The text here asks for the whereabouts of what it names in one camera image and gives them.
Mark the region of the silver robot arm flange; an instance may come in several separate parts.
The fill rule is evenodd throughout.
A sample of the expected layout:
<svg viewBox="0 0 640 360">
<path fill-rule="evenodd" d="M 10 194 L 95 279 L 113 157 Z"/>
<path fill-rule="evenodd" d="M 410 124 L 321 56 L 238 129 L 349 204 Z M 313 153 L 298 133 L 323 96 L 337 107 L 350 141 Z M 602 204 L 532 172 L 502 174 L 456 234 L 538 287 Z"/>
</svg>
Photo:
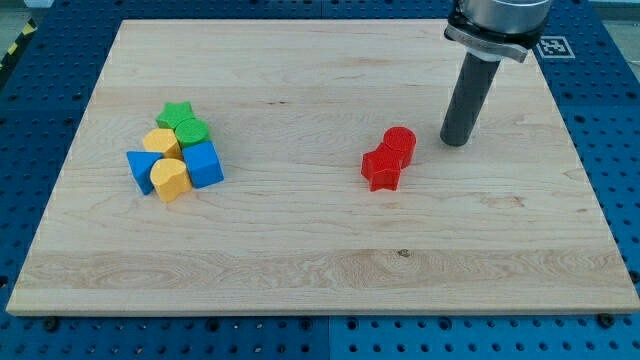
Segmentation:
<svg viewBox="0 0 640 360">
<path fill-rule="evenodd" d="M 523 63 L 539 41 L 551 0 L 456 0 L 444 36 L 486 62 Z"/>
</svg>

